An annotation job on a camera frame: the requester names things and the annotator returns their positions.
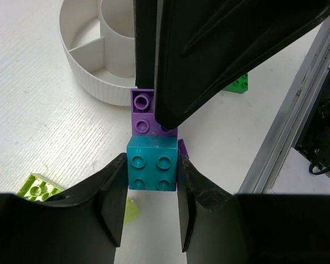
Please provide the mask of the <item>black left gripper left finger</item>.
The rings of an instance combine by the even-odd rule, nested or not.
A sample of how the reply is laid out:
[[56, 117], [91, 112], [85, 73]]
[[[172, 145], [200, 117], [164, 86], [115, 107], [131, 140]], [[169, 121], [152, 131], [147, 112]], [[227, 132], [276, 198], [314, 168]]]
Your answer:
[[128, 191], [127, 156], [44, 202], [0, 193], [0, 263], [113, 263]]

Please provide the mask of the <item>purple long lego brick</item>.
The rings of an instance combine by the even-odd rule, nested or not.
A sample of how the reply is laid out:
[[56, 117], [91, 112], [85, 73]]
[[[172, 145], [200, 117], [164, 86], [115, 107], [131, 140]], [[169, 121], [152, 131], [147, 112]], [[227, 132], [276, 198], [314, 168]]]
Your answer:
[[179, 139], [178, 140], [178, 154], [179, 155], [184, 155], [187, 158], [189, 158], [189, 154], [188, 154], [188, 151], [186, 149], [184, 139]]

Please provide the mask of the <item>lime rounded lego brick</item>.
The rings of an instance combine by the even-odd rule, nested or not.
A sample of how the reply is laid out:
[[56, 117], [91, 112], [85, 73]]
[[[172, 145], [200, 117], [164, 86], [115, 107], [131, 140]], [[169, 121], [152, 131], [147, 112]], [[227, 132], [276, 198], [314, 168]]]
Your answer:
[[139, 215], [140, 210], [136, 202], [128, 197], [125, 204], [124, 224], [130, 223], [134, 219], [138, 218]]

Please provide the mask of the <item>teal square lego brick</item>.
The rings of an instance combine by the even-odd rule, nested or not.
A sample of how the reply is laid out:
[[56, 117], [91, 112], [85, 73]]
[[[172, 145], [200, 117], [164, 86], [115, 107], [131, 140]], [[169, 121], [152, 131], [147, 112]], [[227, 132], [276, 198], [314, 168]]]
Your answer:
[[176, 191], [176, 137], [132, 136], [126, 147], [129, 189]]

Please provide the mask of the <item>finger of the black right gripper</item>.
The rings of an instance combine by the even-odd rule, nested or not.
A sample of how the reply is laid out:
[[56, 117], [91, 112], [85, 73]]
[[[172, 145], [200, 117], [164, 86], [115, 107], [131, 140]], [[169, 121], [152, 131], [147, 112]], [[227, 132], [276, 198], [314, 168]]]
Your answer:
[[155, 85], [157, 17], [162, 1], [134, 0], [135, 85], [153, 89]]
[[174, 129], [330, 16], [330, 0], [159, 1], [155, 119]]

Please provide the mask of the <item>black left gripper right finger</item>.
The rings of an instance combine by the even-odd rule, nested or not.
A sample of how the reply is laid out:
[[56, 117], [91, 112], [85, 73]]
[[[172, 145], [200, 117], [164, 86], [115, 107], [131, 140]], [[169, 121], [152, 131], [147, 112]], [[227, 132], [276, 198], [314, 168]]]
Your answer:
[[177, 160], [187, 263], [330, 263], [330, 195], [232, 195]]

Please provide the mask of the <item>purple square lego brick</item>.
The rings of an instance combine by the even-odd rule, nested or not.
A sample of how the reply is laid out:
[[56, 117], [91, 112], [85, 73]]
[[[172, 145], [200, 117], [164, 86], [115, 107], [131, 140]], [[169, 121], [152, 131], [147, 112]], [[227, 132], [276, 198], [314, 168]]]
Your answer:
[[131, 128], [134, 136], [177, 137], [178, 129], [166, 129], [155, 120], [154, 90], [131, 89]]

